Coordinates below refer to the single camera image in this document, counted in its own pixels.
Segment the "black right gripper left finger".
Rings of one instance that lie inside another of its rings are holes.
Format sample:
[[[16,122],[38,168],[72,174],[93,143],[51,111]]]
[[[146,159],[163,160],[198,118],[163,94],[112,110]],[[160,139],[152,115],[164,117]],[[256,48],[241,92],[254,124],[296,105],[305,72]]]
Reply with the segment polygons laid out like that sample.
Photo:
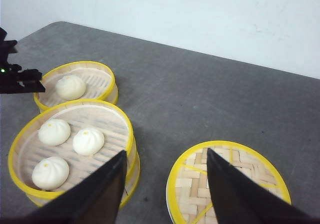
[[[124,192],[127,153],[120,151],[80,184],[15,223],[115,223]]]

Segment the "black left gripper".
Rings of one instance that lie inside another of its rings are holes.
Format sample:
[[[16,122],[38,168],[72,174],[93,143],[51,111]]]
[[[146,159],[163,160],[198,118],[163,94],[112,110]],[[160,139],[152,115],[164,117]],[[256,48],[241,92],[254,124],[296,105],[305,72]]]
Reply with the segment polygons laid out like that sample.
[[[8,62],[9,54],[16,53],[16,40],[5,40],[7,32],[0,30],[0,92],[2,94],[38,93],[46,89],[41,83],[42,73],[37,69],[22,70],[18,64]]]

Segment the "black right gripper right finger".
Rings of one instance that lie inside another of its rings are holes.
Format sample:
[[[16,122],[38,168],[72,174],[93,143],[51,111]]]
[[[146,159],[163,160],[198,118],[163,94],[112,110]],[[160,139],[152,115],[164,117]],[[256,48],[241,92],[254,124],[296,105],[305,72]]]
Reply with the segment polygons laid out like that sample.
[[[218,223],[319,223],[207,151],[210,196]]]

